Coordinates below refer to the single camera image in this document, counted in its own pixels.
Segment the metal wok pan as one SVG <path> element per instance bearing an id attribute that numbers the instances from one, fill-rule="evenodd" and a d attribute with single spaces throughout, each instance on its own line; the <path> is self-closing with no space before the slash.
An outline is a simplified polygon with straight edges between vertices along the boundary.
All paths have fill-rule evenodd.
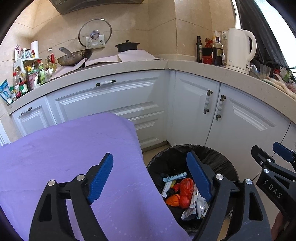
<path id="1" fill-rule="evenodd" d="M 70 52 L 67 48 L 60 47 L 59 50 L 65 54 L 64 56 L 57 59 L 59 65 L 63 67 L 74 66 L 83 59 L 89 59 L 93 53 L 92 49 L 84 49 L 76 52 Z"/>

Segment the dark curtain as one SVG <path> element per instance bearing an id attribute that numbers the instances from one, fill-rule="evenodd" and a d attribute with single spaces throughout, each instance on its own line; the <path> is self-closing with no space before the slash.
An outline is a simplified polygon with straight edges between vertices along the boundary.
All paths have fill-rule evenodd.
<path id="1" fill-rule="evenodd" d="M 241 28 L 252 32 L 257 41 L 257 50 L 252 63 L 258 68 L 260 64 L 274 68 L 288 68 L 280 46 L 267 23 L 262 11 L 255 1 L 236 1 Z"/>

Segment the small orange plastic bag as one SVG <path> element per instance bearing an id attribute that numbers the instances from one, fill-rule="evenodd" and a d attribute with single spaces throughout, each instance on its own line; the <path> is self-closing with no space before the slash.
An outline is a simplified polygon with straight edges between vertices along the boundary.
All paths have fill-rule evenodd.
<path id="1" fill-rule="evenodd" d="M 180 195 L 171 195 L 166 199 L 166 204 L 172 207 L 178 207 L 180 205 Z"/>

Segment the white patterned snack wrapper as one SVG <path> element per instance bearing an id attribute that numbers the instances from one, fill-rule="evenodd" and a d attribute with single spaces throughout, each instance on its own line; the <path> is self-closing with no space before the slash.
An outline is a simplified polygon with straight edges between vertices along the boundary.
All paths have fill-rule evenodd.
<path id="1" fill-rule="evenodd" d="M 208 208 L 209 205 L 206 199 L 201 196 L 199 189 L 194 184 L 189 208 L 183 212 L 181 220 L 203 219 L 206 216 Z"/>

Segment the light blue tube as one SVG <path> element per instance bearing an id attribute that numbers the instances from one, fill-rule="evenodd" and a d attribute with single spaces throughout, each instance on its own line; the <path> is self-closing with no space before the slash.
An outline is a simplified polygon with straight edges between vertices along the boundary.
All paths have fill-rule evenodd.
<path id="1" fill-rule="evenodd" d="M 180 173 L 180 174 L 177 174 L 177 175 L 168 176 L 166 178 L 163 178 L 163 181 L 166 183 L 166 182 L 170 182 L 170 181 L 173 181 L 173 180 L 178 180 L 178 179 L 185 178 L 186 176 L 187 176 L 187 172 L 183 172 L 183 173 Z"/>

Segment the glass pot lid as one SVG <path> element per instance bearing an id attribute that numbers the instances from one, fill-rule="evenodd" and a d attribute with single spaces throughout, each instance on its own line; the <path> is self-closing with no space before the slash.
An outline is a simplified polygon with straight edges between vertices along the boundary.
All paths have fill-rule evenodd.
<path id="1" fill-rule="evenodd" d="M 112 36 L 112 26 L 103 18 L 84 23 L 78 31 L 78 42 L 85 49 L 104 48 Z"/>

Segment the dark olive oil bottle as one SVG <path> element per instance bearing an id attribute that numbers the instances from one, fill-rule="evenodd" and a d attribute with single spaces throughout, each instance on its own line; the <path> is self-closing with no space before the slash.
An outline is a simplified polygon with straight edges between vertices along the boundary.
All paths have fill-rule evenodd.
<path id="1" fill-rule="evenodd" d="M 202 42 L 201 42 L 201 37 L 197 36 L 197 62 L 202 63 Z"/>

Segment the black pot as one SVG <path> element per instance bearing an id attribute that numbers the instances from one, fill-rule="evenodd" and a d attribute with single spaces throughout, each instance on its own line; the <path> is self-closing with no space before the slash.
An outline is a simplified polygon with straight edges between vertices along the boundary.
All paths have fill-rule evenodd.
<path id="1" fill-rule="evenodd" d="M 129 40 L 126 40 L 124 43 L 120 43 L 115 45 L 115 47 L 117 48 L 118 52 L 125 52 L 128 50 L 137 50 L 139 43 L 136 42 L 130 42 Z"/>

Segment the blue snack packet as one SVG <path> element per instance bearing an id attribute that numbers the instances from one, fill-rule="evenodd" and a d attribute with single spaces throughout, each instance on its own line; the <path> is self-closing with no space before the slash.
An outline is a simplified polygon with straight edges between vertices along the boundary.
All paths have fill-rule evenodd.
<path id="1" fill-rule="evenodd" d="M 12 95 L 7 80 L 3 81 L 0 85 L 1 98 L 10 105 L 13 102 Z"/>

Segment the dark sauce bottle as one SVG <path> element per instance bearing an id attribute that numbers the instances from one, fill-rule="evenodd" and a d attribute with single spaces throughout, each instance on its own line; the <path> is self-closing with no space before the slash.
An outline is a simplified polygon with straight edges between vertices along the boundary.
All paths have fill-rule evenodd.
<path id="1" fill-rule="evenodd" d="M 212 48 L 212 64 L 222 66 L 224 59 L 224 47 L 220 42 L 220 37 L 216 36 Z"/>

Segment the large orange plastic bag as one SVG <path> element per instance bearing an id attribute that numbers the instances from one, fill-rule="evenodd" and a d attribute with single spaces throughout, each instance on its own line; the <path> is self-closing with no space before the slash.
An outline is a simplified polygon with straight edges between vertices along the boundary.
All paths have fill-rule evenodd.
<path id="1" fill-rule="evenodd" d="M 191 178 L 185 178 L 180 182 L 180 193 L 179 193 L 180 208 L 183 208 L 183 209 L 189 208 L 193 191 L 194 191 L 194 181 Z"/>

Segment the white electric kettle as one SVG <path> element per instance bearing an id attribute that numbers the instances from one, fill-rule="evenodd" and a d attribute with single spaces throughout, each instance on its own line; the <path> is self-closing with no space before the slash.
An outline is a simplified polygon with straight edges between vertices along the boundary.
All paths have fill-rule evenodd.
<path id="1" fill-rule="evenodd" d="M 254 34 L 248 30 L 230 28 L 228 30 L 226 68 L 249 75 L 250 61 L 257 50 Z"/>

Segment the black trash bin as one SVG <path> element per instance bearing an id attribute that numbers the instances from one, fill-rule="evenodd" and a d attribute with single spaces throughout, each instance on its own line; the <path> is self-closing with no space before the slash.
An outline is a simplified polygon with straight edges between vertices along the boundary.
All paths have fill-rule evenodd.
<path id="1" fill-rule="evenodd" d="M 177 207 L 168 205 L 169 211 L 187 233 L 195 233 L 202 240 L 215 240 L 219 236 L 239 192 L 238 174 L 225 156 L 200 145 L 177 145 L 154 156 L 147 170 L 159 192 L 165 188 L 165 178 L 185 173 L 209 204 L 208 211 L 204 218 L 182 220 L 186 210 L 183 201 Z"/>

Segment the purple tablecloth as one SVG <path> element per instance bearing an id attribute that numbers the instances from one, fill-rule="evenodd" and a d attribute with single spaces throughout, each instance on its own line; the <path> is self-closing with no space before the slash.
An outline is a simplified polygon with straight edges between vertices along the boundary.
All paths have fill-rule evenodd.
<path id="1" fill-rule="evenodd" d="M 189 240 L 155 187 L 131 121 L 102 113 L 29 134 L 1 147 L 1 208 L 23 240 L 50 180 L 72 181 L 106 153 L 112 171 L 93 212 L 109 240 Z"/>

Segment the spice rack with jars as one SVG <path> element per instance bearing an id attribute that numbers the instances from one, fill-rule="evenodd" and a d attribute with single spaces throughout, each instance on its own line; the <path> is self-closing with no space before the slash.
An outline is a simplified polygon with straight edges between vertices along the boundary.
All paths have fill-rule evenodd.
<path id="1" fill-rule="evenodd" d="M 47 50 L 45 59 L 39 56 L 37 40 L 31 43 L 30 48 L 16 45 L 14 54 L 14 83 L 11 91 L 15 92 L 16 98 L 49 82 L 57 69 L 57 61 L 51 48 Z"/>

